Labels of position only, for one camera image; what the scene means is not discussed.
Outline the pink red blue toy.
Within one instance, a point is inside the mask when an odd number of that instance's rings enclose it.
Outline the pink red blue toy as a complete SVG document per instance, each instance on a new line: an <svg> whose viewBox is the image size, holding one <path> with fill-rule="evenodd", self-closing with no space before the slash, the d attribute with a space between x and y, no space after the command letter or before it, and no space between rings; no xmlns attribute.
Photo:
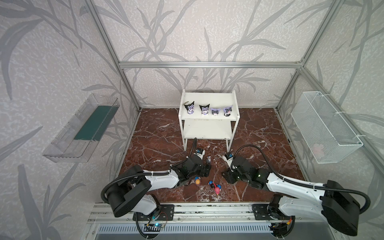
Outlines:
<svg viewBox="0 0 384 240"><path fill-rule="evenodd" d="M220 184L212 183L212 187L213 187L216 195L219 195L220 192L221 192L221 188L222 188L221 185Z"/></svg>

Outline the purple winged figure toy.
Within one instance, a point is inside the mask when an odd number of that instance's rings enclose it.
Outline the purple winged figure toy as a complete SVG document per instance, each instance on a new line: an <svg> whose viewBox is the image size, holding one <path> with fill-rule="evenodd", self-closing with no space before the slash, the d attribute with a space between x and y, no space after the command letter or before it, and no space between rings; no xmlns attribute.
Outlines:
<svg viewBox="0 0 384 240"><path fill-rule="evenodd" d="M219 113L220 113L220 111L221 111L221 108L218 108L218 109L211 108L211 114L212 114L213 116L218 116Z"/></svg>

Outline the black purple figure toy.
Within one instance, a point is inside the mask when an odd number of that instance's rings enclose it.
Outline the black purple figure toy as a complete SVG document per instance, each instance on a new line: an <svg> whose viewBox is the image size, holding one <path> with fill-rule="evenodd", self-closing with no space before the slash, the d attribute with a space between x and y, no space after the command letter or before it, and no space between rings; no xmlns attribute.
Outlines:
<svg viewBox="0 0 384 240"><path fill-rule="evenodd" d="M187 111L187 114L188 115L192 115L194 113L194 107L195 107L195 102L192 101L192 102L185 102L184 103L184 107Z"/></svg>
<svg viewBox="0 0 384 240"><path fill-rule="evenodd" d="M208 105L199 105L201 113L203 116L206 116L209 114L210 104Z"/></svg>

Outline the purple hat figure toy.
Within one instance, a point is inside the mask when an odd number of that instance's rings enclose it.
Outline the purple hat figure toy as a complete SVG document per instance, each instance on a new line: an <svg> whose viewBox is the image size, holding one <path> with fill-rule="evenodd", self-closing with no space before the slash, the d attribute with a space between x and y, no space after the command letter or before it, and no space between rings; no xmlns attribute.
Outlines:
<svg viewBox="0 0 384 240"><path fill-rule="evenodd" d="M223 108L224 116L225 117L229 117L231 115L231 113L232 113L232 110L233 110L233 105L224 107Z"/></svg>

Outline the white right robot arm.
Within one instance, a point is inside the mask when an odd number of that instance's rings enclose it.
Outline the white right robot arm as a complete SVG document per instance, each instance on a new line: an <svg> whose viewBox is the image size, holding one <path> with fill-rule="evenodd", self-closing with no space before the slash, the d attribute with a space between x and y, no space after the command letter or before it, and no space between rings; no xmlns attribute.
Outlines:
<svg viewBox="0 0 384 240"><path fill-rule="evenodd" d="M222 176L229 184L243 181L252 188L273 192L267 212L274 219L304 217L324 221L344 235L357 236L360 215L371 206L367 194L345 189L331 180L322 184L283 176L272 167L260 147L253 147L261 153L268 168L254 167L239 151L228 152L222 156L228 165Z"/></svg>

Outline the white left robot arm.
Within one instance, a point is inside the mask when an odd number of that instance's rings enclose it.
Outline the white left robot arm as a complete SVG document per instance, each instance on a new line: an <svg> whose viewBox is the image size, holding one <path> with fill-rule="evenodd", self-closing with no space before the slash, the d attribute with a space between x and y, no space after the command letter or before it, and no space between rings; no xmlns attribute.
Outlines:
<svg viewBox="0 0 384 240"><path fill-rule="evenodd" d="M212 165L204 161L205 150L197 147L197 143L194 139L186 159L166 171L147 171L139 165L131 167L101 190L102 201L110 205L116 218L133 212L135 220L140 220L142 215L154 221L166 215L165 206L149 192L183 187L209 176Z"/></svg>

